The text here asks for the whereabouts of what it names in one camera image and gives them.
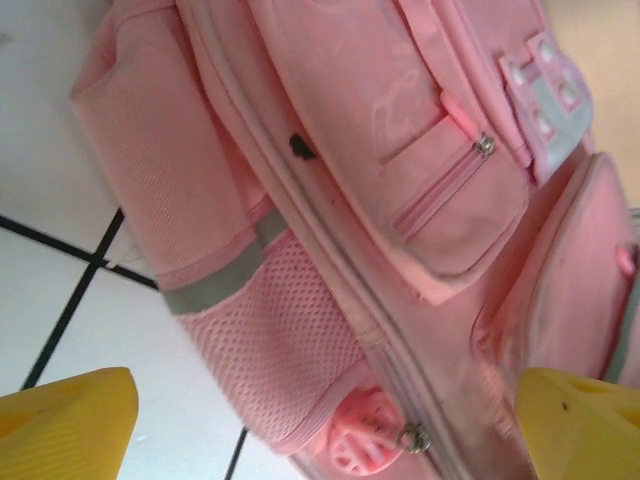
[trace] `backpack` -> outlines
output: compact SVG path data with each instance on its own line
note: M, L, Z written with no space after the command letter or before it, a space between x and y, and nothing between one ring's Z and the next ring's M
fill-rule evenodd
M525 369L640 385L635 232L538 0L114 0L71 98L168 308L309 478L533 479Z

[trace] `black stain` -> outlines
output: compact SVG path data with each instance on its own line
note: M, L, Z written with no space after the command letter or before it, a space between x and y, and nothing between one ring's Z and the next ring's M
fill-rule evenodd
M313 153L313 150L309 148L307 142L297 133L291 135L289 138L289 146L291 147L291 151L296 157L302 158L304 161L313 160L316 158L316 154Z

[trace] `white tile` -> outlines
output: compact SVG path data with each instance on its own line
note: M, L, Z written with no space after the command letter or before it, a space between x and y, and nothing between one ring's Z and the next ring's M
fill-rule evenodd
M84 268L0 229L0 396L22 386Z
M112 366L140 396L118 480L224 478L241 425L204 362L157 292L99 271L40 383Z
M105 258L114 265L128 268L147 278L154 278L153 270L144 258L126 219L107 250Z
M117 204L68 94L107 7L0 1L0 213L87 250Z
M285 457L277 456L249 434L233 473L233 480L304 480Z

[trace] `metal zipper pull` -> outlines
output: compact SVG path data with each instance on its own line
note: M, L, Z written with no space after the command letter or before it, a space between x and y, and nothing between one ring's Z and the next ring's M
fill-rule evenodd
M427 451L431 446L431 440L422 425L407 423L398 434L396 445L406 452L418 454Z
M496 140L495 138L483 133L480 140L473 144L473 148L475 148L483 157L488 157L496 150Z
M480 125L460 105L460 102L448 91L440 94L440 101L454 122L474 141L475 148L483 157L488 157L496 149L496 141L480 129Z

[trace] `pink mesh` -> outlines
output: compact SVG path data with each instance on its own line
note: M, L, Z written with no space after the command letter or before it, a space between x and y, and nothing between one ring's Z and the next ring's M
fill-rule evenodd
M180 321L241 419L283 453L317 433L366 373L360 346L290 233L244 289Z

